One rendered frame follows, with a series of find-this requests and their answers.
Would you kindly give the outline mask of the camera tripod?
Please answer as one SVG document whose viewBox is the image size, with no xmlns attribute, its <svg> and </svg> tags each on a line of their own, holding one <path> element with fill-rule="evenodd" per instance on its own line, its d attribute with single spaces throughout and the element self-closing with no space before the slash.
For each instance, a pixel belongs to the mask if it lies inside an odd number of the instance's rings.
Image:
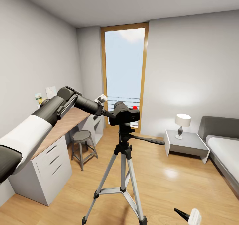
<svg viewBox="0 0 239 225">
<path fill-rule="evenodd" d="M 108 164 L 108 167 L 106 168 L 106 171 L 103 175 L 103 178 L 98 186 L 98 189 L 94 193 L 93 201 L 91 203 L 91 206 L 88 210 L 88 213 L 86 216 L 83 217 L 82 219 L 82 225 L 86 224 L 87 218 L 93 208 L 93 205 L 96 201 L 96 199 L 99 197 L 99 195 L 103 194 L 115 194 L 115 193 L 122 193 L 126 200 L 128 201 L 129 205 L 137 215 L 139 219 L 139 225 L 147 225 L 147 218 L 146 216 L 143 215 L 142 207 L 141 207 L 141 202 L 139 198 L 139 192 L 138 192 L 138 187 L 136 183 L 136 178 L 135 178 L 135 173 L 134 173 L 134 168 L 133 168 L 133 163 L 132 163 L 132 157 L 131 157 L 131 151 L 132 151 L 132 145 L 129 146 L 129 139 L 135 138 L 135 139 L 140 139 L 140 140 L 145 140 L 154 144 L 159 144 L 159 145 L 165 145 L 165 142 L 163 140 L 158 140 L 158 139 L 152 139 L 152 138 L 144 138 L 144 137 L 139 137 L 139 136 L 134 136 L 132 135 L 133 132 L 135 132 L 135 129 L 131 129 L 130 123 L 125 123 L 125 124 L 119 124 L 119 144 L 116 145 L 116 148 L 114 150 L 114 153 L 111 157 L 111 160 Z M 116 159 L 116 156 L 118 153 L 121 152 L 121 187 L 113 187 L 113 188 L 103 188 L 102 186 L 109 174 L 109 171 L 114 163 L 114 160 Z M 128 162 L 128 167 L 129 171 L 126 174 L 126 159 Z M 132 186 L 133 186 L 133 191 L 134 191 L 134 196 L 135 196 L 135 201 L 132 199 L 130 194 L 127 191 L 127 186 L 129 183 L 129 180 L 131 178 L 132 181 Z"/>
</svg>

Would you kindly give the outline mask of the digital camera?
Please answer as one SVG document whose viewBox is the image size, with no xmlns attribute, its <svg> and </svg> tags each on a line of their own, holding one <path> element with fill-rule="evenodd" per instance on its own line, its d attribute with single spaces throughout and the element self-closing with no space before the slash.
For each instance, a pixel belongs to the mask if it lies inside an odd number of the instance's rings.
<svg viewBox="0 0 239 225">
<path fill-rule="evenodd" d="M 109 118 L 109 123 L 111 126 L 140 120 L 140 110 L 137 108 L 137 106 L 129 108 L 124 104 L 124 102 L 121 101 L 115 103 L 114 110 L 109 112 L 117 117 L 116 119 Z"/>
</svg>

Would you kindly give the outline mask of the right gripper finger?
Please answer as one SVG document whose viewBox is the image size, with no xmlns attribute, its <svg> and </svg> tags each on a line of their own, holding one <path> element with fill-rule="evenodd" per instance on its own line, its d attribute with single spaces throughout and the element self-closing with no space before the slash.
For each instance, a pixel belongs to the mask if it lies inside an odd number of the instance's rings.
<svg viewBox="0 0 239 225">
<path fill-rule="evenodd" d="M 176 213 L 178 213 L 182 218 L 184 218 L 186 221 L 188 221 L 189 218 L 189 214 L 186 214 L 180 210 L 178 210 L 177 208 L 173 209 Z"/>
</svg>

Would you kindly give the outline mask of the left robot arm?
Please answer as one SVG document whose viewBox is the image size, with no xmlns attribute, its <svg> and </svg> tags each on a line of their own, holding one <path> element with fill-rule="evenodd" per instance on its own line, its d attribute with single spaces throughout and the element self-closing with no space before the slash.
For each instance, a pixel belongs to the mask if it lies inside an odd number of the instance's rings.
<svg viewBox="0 0 239 225">
<path fill-rule="evenodd" d="M 26 166 L 57 121 L 73 106 L 92 115 L 116 119 L 107 110 L 102 110 L 101 103 L 105 101 L 104 94 L 92 101 L 68 86 L 61 88 L 53 98 L 45 99 L 38 110 L 0 139 L 0 185 Z"/>
</svg>

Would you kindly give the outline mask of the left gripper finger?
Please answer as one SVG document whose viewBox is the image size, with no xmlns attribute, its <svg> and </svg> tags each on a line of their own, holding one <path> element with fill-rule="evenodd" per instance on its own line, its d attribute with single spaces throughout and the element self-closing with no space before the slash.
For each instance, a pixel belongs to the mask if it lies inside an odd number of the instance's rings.
<svg viewBox="0 0 239 225">
<path fill-rule="evenodd" d="M 100 114 L 100 116 L 106 116 L 106 117 L 109 117 L 109 118 L 113 118 L 113 119 L 116 119 L 117 117 L 116 116 L 114 116 L 113 114 L 111 114 L 110 112 L 108 112 L 107 110 L 102 110 L 101 111 L 101 114 Z"/>
</svg>

